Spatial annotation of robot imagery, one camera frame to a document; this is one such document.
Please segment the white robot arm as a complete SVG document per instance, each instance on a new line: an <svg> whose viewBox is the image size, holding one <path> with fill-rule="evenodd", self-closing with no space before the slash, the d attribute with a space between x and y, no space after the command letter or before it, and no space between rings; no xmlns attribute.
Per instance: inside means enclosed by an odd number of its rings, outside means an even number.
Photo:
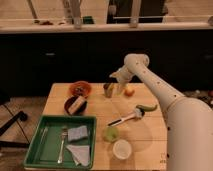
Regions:
<svg viewBox="0 0 213 171"><path fill-rule="evenodd" d="M128 54L111 74L119 90L137 76L157 98L167 127L167 171L213 171L213 110L150 71L146 54Z"/></svg>

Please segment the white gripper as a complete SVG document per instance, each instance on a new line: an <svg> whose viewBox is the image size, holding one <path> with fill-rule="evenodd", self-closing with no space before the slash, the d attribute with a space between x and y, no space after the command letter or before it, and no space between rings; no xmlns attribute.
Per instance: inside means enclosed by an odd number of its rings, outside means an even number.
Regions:
<svg viewBox="0 0 213 171"><path fill-rule="evenodd" d="M132 80L133 74L128 70L128 68L123 65L117 71L110 74L110 78L115 78L118 82L117 93L121 94L126 88L127 84Z"/></svg>

